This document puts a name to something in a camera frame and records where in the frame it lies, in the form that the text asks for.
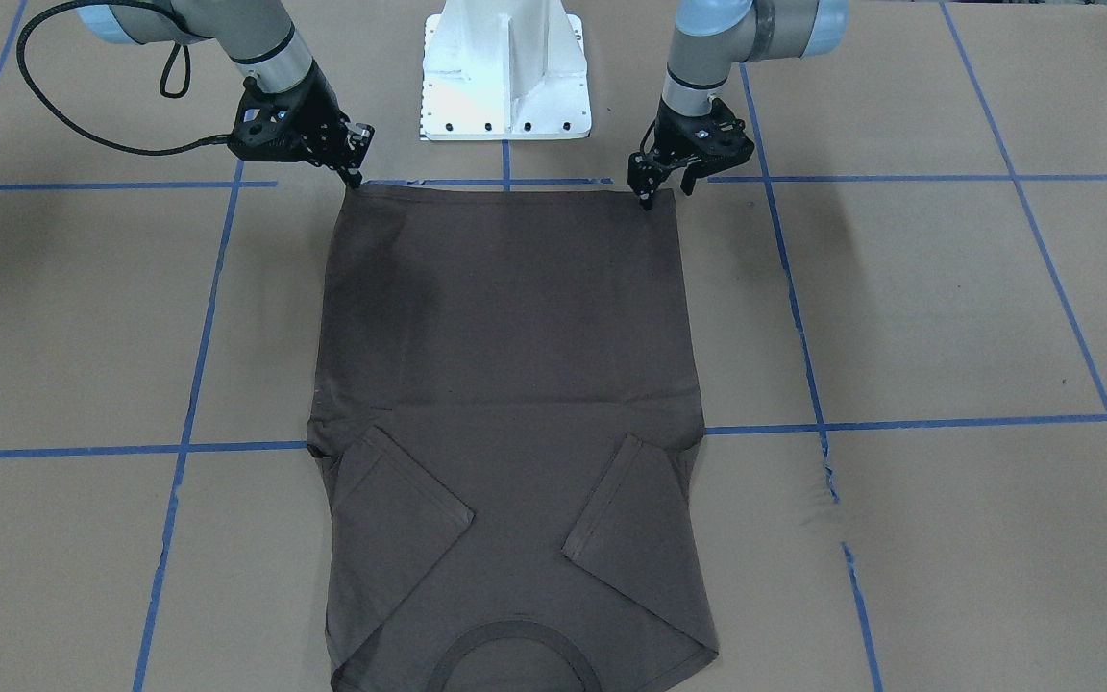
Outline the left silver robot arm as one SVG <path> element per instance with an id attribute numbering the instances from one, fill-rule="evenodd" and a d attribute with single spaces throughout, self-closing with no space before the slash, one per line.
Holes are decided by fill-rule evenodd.
<path id="1" fill-rule="evenodd" d="M 674 172 L 691 194 L 699 180 L 751 161 L 754 140 L 720 97 L 734 65 L 826 54 L 848 23 L 848 1 L 681 1 L 656 115 L 627 161 L 641 209 L 653 209 Z"/>

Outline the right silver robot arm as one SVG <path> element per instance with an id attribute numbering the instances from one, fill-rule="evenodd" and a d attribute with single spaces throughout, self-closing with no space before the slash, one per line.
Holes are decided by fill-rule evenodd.
<path id="1" fill-rule="evenodd" d="M 240 161 L 311 163 L 360 187 L 374 130 L 339 107 L 281 1 L 106 1 L 76 12 L 110 43 L 215 40 L 244 78 L 227 148 Z"/>

